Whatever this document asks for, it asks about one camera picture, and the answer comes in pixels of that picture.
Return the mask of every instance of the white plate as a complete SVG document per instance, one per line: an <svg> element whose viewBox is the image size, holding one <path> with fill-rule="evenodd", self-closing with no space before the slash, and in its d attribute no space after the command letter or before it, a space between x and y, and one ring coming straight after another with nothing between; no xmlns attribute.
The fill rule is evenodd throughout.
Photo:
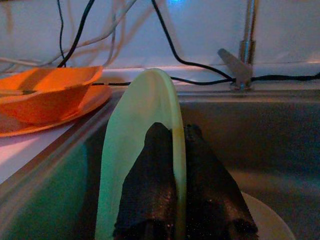
<svg viewBox="0 0 320 240"><path fill-rule="evenodd" d="M255 224L259 240L296 240L288 225L262 201L242 193Z"/></svg>

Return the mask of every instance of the faucet handle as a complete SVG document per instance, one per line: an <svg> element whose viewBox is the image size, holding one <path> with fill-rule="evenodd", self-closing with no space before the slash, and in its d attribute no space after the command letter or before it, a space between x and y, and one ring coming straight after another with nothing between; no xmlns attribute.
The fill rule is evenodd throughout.
<svg viewBox="0 0 320 240"><path fill-rule="evenodd" d="M235 75L235 83L231 84L231 89L235 91L251 90L252 66L245 64L224 48L218 51L218 55Z"/></svg>

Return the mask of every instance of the stainless steel sink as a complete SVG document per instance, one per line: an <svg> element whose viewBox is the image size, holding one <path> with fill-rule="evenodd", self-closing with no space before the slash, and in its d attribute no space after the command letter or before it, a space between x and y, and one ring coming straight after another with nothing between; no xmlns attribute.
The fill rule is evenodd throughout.
<svg viewBox="0 0 320 240"><path fill-rule="evenodd" d="M122 93L0 184L0 239L93 238L103 139ZM192 87L178 96L184 124L201 127L240 189L276 211L297 240L320 240L319 91Z"/></svg>
<svg viewBox="0 0 320 240"><path fill-rule="evenodd" d="M187 92L195 123L240 189L270 206L297 240L320 240L318 91Z"/></svg>

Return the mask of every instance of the white wall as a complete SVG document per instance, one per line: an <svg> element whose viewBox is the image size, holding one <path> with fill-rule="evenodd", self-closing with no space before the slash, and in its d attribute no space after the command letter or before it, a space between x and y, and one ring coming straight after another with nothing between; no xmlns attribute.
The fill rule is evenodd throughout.
<svg viewBox="0 0 320 240"><path fill-rule="evenodd" d="M111 1L96 0L80 41L101 34L111 23ZM114 0L117 9L129 0ZM61 0L63 46L73 42L88 0ZM157 0L176 48L186 60L216 65L226 48L236 56L243 38L247 0ZM0 56L49 60L59 51L56 0L0 2ZM320 62L320 0L261 0L256 21L255 63ZM117 28L117 51L110 68L178 66L151 0L138 0ZM69 66L102 64L110 39L77 50Z"/></svg>

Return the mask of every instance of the green plate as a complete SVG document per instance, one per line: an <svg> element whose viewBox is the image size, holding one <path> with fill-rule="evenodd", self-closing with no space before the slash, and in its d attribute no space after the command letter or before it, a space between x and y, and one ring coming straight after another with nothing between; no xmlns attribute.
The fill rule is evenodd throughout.
<svg viewBox="0 0 320 240"><path fill-rule="evenodd" d="M141 73L128 87L107 125L95 239L112 240L122 184L144 146L149 127L172 130L173 170L178 192L175 239L185 239L186 151L180 105L171 78L160 69Z"/></svg>

